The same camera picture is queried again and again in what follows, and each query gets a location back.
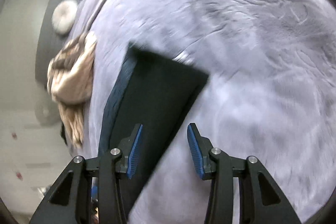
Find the lavender embossed bedspread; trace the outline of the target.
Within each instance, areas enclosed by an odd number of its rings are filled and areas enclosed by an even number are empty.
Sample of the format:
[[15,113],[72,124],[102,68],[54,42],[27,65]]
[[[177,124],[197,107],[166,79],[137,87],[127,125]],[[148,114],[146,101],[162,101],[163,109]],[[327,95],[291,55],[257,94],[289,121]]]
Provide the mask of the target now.
[[[99,0],[80,5],[79,34]],[[106,0],[97,36],[85,157],[130,42],[207,71],[206,87],[130,213],[130,223],[203,223],[187,125],[228,155],[255,155],[302,222],[335,188],[335,8],[329,0]]]

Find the beige striped garment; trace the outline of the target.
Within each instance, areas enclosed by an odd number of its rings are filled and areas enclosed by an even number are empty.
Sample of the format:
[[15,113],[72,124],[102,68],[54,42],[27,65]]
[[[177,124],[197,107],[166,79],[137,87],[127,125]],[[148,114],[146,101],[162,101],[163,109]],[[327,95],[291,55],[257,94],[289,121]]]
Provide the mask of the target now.
[[84,105],[92,96],[96,43],[94,32],[84,32],[70,40],[48,66],[47,91],[57,103],[65,131],[75,147],[84,144]]

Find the dark navy pants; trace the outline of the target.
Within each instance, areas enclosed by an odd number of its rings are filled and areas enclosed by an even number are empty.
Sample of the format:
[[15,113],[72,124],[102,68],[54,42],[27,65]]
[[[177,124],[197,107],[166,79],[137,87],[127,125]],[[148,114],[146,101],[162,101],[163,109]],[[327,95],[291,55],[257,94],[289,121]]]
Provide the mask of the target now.
[[[98,147],[100,223],[125,223],[159,160],[175,138],[208,75],[129,46],[105,105]],[[142,124],[139,162],[131,179],[116,171],[120,141]]]

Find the white round fan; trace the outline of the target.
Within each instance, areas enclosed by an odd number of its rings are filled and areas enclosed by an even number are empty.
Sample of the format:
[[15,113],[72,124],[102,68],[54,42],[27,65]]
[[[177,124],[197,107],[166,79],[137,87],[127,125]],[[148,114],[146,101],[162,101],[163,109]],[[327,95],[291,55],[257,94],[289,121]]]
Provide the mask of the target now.
[[64,0],[59,3],[52,14],[52,27],[58,35],[66,35],[72,29],[78,9],[77,1]]

